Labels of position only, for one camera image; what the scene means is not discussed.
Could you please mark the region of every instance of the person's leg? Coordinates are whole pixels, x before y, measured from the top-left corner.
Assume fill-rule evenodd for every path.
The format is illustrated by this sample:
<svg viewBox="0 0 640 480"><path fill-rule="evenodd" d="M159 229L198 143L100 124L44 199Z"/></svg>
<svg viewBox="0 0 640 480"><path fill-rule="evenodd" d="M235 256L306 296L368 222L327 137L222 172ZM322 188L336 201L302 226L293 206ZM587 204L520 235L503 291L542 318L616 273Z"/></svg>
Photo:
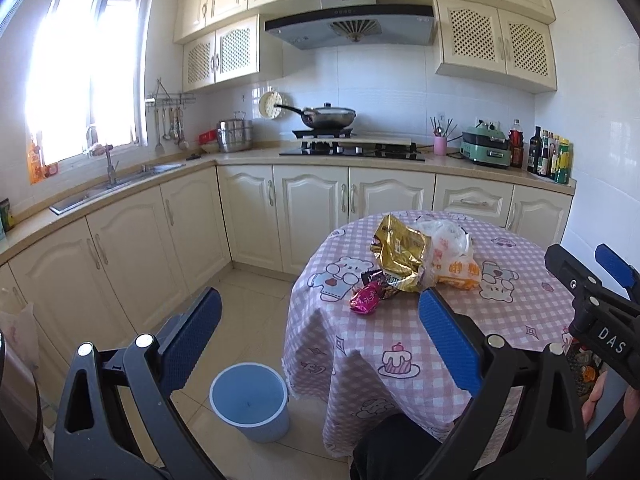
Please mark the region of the person's leg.
<svg viewBox="0 0 640 480"><path fill-rule="evenodd" d="M353 450L351 480L414 480L439 447L440 442L406 415L392 415Z"/></svg>

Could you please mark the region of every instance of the gas stove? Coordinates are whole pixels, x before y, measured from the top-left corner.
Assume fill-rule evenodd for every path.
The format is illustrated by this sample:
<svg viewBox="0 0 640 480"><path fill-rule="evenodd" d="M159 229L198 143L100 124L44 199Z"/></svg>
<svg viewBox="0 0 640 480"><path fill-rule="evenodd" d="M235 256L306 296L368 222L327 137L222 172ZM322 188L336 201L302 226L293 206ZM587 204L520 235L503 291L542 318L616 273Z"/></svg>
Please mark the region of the gas stove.
<svg viewBox="0 0 640 480"><path fill-rule="evenodd" d="M293 132L302 140L299 148L280 155L367 156L398 160L426 160L414 142L393 144L389 139L351 137L351 129L299 130Z"/></svg>

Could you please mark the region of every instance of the gold wrapper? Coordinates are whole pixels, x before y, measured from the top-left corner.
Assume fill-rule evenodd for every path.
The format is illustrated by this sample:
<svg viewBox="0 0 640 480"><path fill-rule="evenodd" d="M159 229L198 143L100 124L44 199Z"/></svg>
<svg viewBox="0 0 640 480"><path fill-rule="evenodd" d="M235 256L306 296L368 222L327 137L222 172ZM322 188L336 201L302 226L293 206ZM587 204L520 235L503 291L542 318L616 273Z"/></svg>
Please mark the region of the gold wrapper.
<svg viewBox="0 0 640 480"><path fill-rule="evenodd" d="M386 215L376 230L371 252L388 275L389 285L405 292L421 292L422 257L429 237Z"/></svg>

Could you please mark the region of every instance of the white wall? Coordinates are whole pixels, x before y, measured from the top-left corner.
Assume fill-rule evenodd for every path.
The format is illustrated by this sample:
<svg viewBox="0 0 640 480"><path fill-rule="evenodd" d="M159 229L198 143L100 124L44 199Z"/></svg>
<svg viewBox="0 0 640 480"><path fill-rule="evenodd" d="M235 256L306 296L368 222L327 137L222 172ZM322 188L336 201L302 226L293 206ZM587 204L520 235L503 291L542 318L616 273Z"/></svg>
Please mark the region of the white wall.
<svg viewBox="0 0 640 480"><path fill-rule="evenodd" d="M606 243L640 268L639 41L616 0L552 0L558 92L536 97L536 123L574 144L577 193L562 245L603 282Z"/></svg>
<svg viewBox="0 0 640 480"><path fill-rule="evenodd" d="M444 112L460 128L484 116L500 121L508 130L514 118L519 118L526 135L533 134L532 94L436 75L433 47L350 45L302 51L284 44L284 73L284 78L268 84L290 104L319 107L330 102L354 108L358 114L355 130L409 134L418 142L432 142L427 134L429 117ZM257 118L254 127L259 139L292 139L292 130L305 129L292 112L274 121L262 120L252 102L256 89L258 86L246 86L214 92L209 97L212 122L242 110Z"/></svg>
<svg viewBox="0 0 640 480"><path fill-rule="evenodd" d="M74 168L41 183L30 185L26 163L28 131L24 115L26 81L36 30L50 0L25 0L0 38L0 200L8 197L12 210L19 213L65 189L98 176L106 176L105 157ZM182 47L173 43L177 0L152 0L145 60L145 94L155 91L161 77L169 92L182 89ZM116 155L124 168L156 158L153 117L148 114L149 146ZM185 111L187 139L193 140L208 129L206 100ZM167 144L167 154L178 152Z"/></svg>

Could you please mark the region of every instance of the round table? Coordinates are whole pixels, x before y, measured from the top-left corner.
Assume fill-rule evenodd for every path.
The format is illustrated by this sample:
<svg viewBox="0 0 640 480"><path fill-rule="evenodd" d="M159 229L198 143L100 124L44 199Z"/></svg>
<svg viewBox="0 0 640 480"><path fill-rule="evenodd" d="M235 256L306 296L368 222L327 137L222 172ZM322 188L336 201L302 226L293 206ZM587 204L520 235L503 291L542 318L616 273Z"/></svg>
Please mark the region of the round table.
<svg viewBox="0 0 640 480"><path fill-rule="evenodd" d="M480 287L437 289L484 334L498 333L515 348L538 351L567 341L573 297L545 269L541 248L463 214L393 214L409 226L418 218L449 219L471 234ZM350 455L367 431L398 411L443 440L470 399L454 384L418 319L418 294L401 292L369 316L350 311L361 273L378 268L369 246L382 218L373 215L331 233L291 293L282 360L287 383L295 397L328 403L322 439L335 456ZM398 356L409 357L410 368L394 368ZM507 417L518 398L519 392L510 397Z"/></svg>

